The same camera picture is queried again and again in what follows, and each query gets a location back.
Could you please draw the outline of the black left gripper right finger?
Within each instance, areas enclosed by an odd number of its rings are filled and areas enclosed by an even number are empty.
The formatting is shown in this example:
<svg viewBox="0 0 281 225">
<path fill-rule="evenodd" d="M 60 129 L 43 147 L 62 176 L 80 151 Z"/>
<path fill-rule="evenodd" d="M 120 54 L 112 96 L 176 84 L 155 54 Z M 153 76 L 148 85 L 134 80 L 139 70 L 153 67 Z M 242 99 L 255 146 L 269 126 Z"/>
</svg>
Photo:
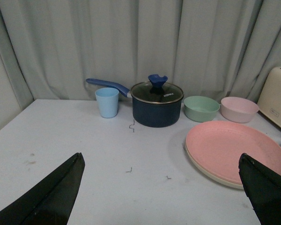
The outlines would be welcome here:
<svg viewBox="0 0 281 225">
<path fill-rule="evenodd" d="M 239 159 L 244 191 L 262 225 L 281 225 L 281 176 L 251 156 Z"/>
</svg>

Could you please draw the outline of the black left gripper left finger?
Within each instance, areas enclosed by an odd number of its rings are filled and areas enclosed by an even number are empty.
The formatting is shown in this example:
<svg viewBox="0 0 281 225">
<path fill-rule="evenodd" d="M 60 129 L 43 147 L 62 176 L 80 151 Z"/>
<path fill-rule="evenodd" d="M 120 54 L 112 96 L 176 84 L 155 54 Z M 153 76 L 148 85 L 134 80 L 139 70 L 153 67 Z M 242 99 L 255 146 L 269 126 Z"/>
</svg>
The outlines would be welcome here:
<svg viewBox="0 0 281 225">
<path fill-rule="evenodd" d="M 66 225 L 85 162 L 75 153 L 28 192 L 0 211 L 0 225 Z"/>
</svg>

